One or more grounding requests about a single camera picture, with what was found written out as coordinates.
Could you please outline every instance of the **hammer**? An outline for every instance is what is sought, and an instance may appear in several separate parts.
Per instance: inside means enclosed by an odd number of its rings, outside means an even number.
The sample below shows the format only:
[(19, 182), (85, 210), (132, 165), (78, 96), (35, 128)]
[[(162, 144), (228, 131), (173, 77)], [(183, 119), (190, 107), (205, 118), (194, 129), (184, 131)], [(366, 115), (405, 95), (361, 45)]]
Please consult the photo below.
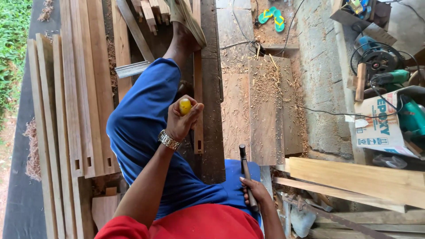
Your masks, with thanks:
[[(242, 170), (242, 173), (245, 174), (245, 178), (247, 180), (251, 180), (251, 175), (249, 173), (249, 168), (248, 168), (248, 162), (246, 160), (247, 154), (245, 152), (245, 145), (244, 144), (239, 145), (239, 154), (241, 155), (241, 170)], [(257, 201), (255, 200), (254, 196), (252, 195), (251, 189), (249, 187), (247, 187), (246, 191), (248, 193), (249, 205), (251, 206), (251, 208), (254, 211), (258, 212), (258, 204), (257, 204)]]

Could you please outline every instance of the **person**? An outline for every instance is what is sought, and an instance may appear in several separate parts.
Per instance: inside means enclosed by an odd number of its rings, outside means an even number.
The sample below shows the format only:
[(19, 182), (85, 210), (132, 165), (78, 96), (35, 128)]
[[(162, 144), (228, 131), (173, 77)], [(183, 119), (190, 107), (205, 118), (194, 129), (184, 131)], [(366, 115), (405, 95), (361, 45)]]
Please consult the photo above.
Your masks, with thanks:
[[(108, 119), (111, 149), (130, 188), (96, 239), (263, 238), (260, 215), (248, 207), (246, 187), (258, 202), (264, 236), (285, 238), (271, 196), (258, 181), (241, 177), (240, 161), (226, 159), (226, 181), (206, 185), (175, 152), (204, 109), (187, 95), (173, 103), (180, 69), (206, 40), (184, 0), (168, 5), (170, 47), (141, 74)], [(193, 106), (184, 116), (179, 110), (183, 98)], [(259, 175), (257, 164), (249, 162), (249, 168)]]

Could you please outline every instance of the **green flip-flop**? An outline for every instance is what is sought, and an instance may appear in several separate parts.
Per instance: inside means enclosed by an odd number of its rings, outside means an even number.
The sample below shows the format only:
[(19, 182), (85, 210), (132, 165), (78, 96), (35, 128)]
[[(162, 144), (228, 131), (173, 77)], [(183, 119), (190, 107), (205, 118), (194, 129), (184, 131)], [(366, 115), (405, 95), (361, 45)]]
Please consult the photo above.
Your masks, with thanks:
[(271, 7), (270, 9), (264, 10), (264, 12), (262, 12), (258, 16), (258, 21), (261, 24), (265, 24), (267, 22), (267, 20), (273, 16), (273, 12), (275, 12), (275, 11), (276, 11), (276, 8), (275, 7)]
[(276, 10), (273, 12), (273, 16), (275, 17), (275, 30), (276, 32), (281, 32), (285, 29), (284, 18), (282, 17), (281, 11)]

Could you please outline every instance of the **red shirt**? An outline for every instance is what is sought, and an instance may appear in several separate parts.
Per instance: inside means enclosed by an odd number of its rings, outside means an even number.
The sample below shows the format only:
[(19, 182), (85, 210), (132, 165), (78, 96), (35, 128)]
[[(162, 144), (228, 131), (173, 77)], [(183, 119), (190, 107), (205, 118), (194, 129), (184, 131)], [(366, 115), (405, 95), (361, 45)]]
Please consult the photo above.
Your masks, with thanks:
[(247, 213), (220, 204), (201, 204), (176, 211), (145, 225), (128, 216), (113, 218), (95, 239), (260, 238), (258, 222)]

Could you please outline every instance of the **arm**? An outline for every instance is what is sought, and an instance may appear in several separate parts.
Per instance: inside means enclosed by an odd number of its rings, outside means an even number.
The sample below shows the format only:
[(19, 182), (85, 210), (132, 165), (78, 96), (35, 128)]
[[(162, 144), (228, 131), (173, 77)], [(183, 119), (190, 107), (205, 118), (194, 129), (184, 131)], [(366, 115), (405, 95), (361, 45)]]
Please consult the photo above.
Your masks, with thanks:
[[(182, 98), (188, 98), (191, 104), (194, 105), (188, 115), (185, 116), (181, 116), (179, 110), (179, 102)], [(203, 104), (197, 104), (189, 96), (183, 96), (182, 98), (168, 108), (168, 122), (165, 130), (168, 136), (178, 142), (183, 141), (189, 129), (194, 127), (196, 120), (204, 109)], [(160, 144), (154, 156), (124, 195), (115, 211), (114, 217), (129, 216), (146, 225), (147, 228), (152, 225), (158, 212), (165, 178), (173, 154), (174, 150), (164, 144)]]
[[(285, 233), (283, 232), (283, 227), (281, 220), (279, 219), (278, 212), (275, 208), (275, 203), (273, 202), (270, 194), (267, 192), (267, 189), (260, 182), (255, 180), (247, 180), (245, 178), (240, 178), (242, 186), (249, 187), (251, 189), (252, 195), (257, 200), (258, 206), (260, 208), (261, 217), (263, 218), (264, 223), (264, 238), (283, 238), (285, 239)], [(244, 189), (245, 193), (245, 203), (249, 205), (247, 189)]]

